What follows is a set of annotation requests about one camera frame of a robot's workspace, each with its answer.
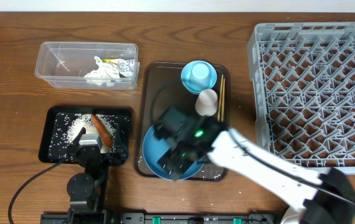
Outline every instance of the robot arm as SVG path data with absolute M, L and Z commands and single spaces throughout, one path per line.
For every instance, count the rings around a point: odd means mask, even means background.
M 196 120 L 173 107 L 159 117 L 154 129 L 154 136 L 166 139 L 171 146 L 158 164 L 172 179 L 178 179 L 193 163 L 207 157 L 218 166 L 248 177 L 289 204 L 284 223 L 352 223 L 355 206 L 325 192 L 327 190 L 355 202 L 354 189 L 337 169 L 320 174 L 297 166 L 258 147 L 215 118 Z M 266 166 L 254 157 L 272 166 Z M 284 170 L 286 174 L 272 167 Z M 313 186 L 298 180 L 306 180 Z
M 280 159 L 248 141 L 235 129 L 229 131 L 232 132 L 234 138 L 238 140 L 241 146 L 246 147 L 248 151 L 257 157 L 262 158 L 295 176 L 300 176 L 314 184 L 321 185 L 322 181 L 318 178 L 319 173 L 317 171 L 305 169 Z M 228 134 L 228 131 L 221 132 L 213 142 L 212 147 L 214 150 L 207 154 L 212 163 L 248 177 L 252 181 L 279 196 L 298 213 L 306 209 L 303 205 L 304 199 L 312 199 L 317 192 L 316 189 L 302 185 L 297 181 L 264 166 L 249 155 L 246 155 L 243 150 L 234 143 L 233 139 L 231 139 Z

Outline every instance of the wooden table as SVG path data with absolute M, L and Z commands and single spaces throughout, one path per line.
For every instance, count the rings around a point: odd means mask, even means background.
M 144 70 L 151 62 L 208 60 L 232 74 L 234 126 L 255 141 L 253 88 L 247 40 L 261 22 L 355 21 L 355 14 L 302 13 L 21 13 L 0 12 L 0 223 L 16 190 L 49 164 L 37 153 L 47 110 L 54 105 L 120 106 L 133 110 L 137 136 Z M 45 41 L 127 42 L 139 47 L 135 90 L 64 90 L 35 77 L 39 46 Z M 66 212 L 66 184 L 82 168 L 61 165 L 33 181 L 14 204 L 16 223 L 38 223 L 44 211 Z M 355 187 L 355 176 L 350 177 Z M 287 205 L 234 172 L 218 183 L 171 182 L 139 176 L 133 156 L 110 171 L 106 204 L 117 211 L 152 213 L 283 213 Z

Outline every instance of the wooden chopstick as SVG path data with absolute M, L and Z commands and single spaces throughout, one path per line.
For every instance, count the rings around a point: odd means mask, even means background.
M 223 78 L 223 91 L 222 91 L 222 115 L 220 116 L 220 121 L 223 122 L 225 116 L 225 78 Z
M 223 75 L 222 78 L 220 78 L 220 91 L 219 91 L 219 105 L 217 107 L 217 120 L 220 121 L 220 107 L 222 106 L 222 91 L 223 91 Z

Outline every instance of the green light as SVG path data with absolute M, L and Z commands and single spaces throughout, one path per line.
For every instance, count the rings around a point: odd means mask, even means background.
M 196 134 L 194 135 L 194 137 L 196 137 L 196 138 L 201 137 L 202 134 L 204 134 L 203 130 L 198 130 L 198 131 L 196 132 Z

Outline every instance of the black plate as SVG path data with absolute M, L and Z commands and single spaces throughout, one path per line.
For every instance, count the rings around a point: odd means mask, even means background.
M 128 138 L 130 133 L 131 113 L 129 110 L 114 108 L 91 108 L 84 106 L 54 106 L 47 112 L 45 128 L 39 149 L 41 162 L 56 163 L 63 158 L 68 143 L 65 135 L 72 122 L 78 118 L 76 114 L 106 115 L 106 120 L 115 131 L 113 152 L 103 153 L 103 157 L 112 166 L 122 165 L 128 158 Z M 71 157 L 65 163 L 77 164 Z

